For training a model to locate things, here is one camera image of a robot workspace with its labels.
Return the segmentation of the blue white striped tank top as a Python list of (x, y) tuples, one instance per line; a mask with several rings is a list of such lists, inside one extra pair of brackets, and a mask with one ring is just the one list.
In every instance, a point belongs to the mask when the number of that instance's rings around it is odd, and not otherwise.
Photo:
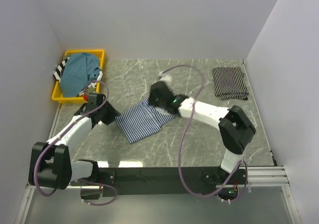
[(115, 117), (116, 123), (129, 144), (133, 144), (161, 131), (163, 125), (176, 115), (149, 105), (145, 98), (136, 105)]

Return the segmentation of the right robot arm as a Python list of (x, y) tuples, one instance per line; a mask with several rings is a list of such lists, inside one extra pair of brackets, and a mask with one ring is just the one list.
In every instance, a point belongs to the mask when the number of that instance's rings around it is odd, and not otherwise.
[(236, 178), (234, 168), (256, 133), (254, 125), (239, 106), (217, 107), (186, 95), (174, 95), (164, 81), (151, 85), (149, 105), (216, 128), (226, 148), (220, 165), (219, 179), (229, 184)]

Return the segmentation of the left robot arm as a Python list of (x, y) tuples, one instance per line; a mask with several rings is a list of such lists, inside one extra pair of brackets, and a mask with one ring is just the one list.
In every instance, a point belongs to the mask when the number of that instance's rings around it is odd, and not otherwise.
[(83, 179), (88, 185), (100, 179), (97, 161), (71, 161), (70, 152), (100, 122), (109, 125), (119, 112), (108, 102), (106, 95), (90, 93), (88, 101), (74, 114), (71, 121), (46, 142), (37, 142), (31, 151), (28, 181), (36, 187), (64, 190), (70, 182)]

